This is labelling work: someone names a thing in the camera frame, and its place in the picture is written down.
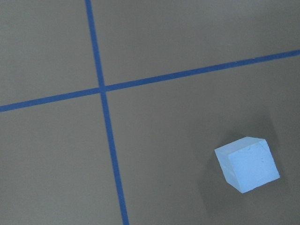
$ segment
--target gray floor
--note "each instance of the gray floor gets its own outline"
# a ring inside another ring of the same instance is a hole
[[[92,1],[106,84],[300,48],[300,1]],[[98,86],[84,1],[0,0],[0,105]],[[300,221],[300,57],[107,93],[131,225]],[[214,149],[265,138],[245,194]],[[98,94],[0,114],[0,224],[121,225]]]

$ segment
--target cube top face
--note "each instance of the cube top face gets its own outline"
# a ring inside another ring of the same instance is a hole
[[[215,152],[218,151],[220,154],[228,155],[262,141],[266,141],[266,140],[261,138],[255,138],[255,137],[243,137],[239,140],[236,140],[234,142],[231,142],[220,148],[215,149]]]
[[[215,153],[226,181],[242,193],[280,177],[264,139],[245,137]]]

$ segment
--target blue tape line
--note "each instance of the blue tape line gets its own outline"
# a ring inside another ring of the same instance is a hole
[[[92,88],[92,89],[80,90],[80,91],[75,91],[75,92],[61,94],[61,95],[43,97],[43,98],[34,99],[30,101],[0,106],[0,112],[6,112],[10,110],[21,109],[21,108],[35,106],[35,105],[42,105],[50,102],[57,102],[66,99],[71,99],[71,98],[78,98],[87,95],[94,95],[98,93],[100,93],[99,88]]]
[[[300,55],[300,50],[295,50],[295,51],[290,51],[290,52],[282,52],[282,53],[278,53],[278,54],[267,55],[267,56],[253,58],[253,59],[228,62],[228,63],[218,64],[218,65],[209,66],[209,67],[191,69],[191,70],[172,73],[172,74],[166,74],[166,75],[160,75],[160,76],[155,76],[155,77],[150,77],[150,78],[145,78],[145,79],[140,79],[140,80],[135,80],[135,81],[112,84],[112,85],[106,86],[105,91],[130,88],[130,87],[145,85],[148,83],[167,81],[167,80],[171,80],[171,79],[192,76],[192,75],[197,75],[197,74],[204,74],[204,73],[209,73],[209,72],[222,70],[222,69],[241,67],[241,66],[245,66],[245,65],[250,65],[250,64],[255,64],[255,63],[260,63],[260,62],[267,62],[267,61],[271,61],[271,60],[278,60],[278,59],[293,57],[293,56],[297,56],[297,55]]]
[[[123,225],[129,225],[125,197],[123,193],[121,175],[120,175],[118,158],[117,158],[117,152],[116,152],[114,138],[113,138],[113,128],[112,128],[112,123],[111,123],[111,118],[109,113],[107,96],[105,92],[104,76],[102,72],[100,52],[98,47],[97,34],[95,30],[95,23],[94,23],[91,1],[85,0],[85,4],[86,4],[87,16],[88,16],[89,27],[90,27],[90,37],[91,37],[92,47],[94,52],[94,60],[96,65],[99,87],[100,87],[100,96],[102,100],[102,108],[103,108],[103,114],[105,120],[107,139],[108,139],[109,150],[110,150],[110,155],[112,160],[112,169],[113,169],[114,179],[116,183],[118,198],[119,198],[120,211],[121,211]]]

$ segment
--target floor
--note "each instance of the floor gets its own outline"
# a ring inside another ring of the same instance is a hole
[[[0,0],[2,225],[300,221],[300,1]],[[267,140],[245,194],[214,149]]]

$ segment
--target cube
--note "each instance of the cube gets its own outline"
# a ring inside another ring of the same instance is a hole
[[[215,153],[227,183],[241,193],[280,177],[264,139],[244,137],[215,149]]]

